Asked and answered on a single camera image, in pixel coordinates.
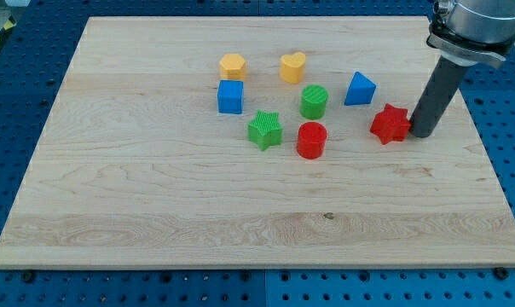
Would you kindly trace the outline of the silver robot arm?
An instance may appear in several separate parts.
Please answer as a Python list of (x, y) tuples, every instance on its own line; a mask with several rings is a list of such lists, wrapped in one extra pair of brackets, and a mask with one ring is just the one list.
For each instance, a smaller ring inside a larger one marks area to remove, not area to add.
[(515, 0), (436, 0), (427, 43), (459, 66), (498, 69), (515, 43)]

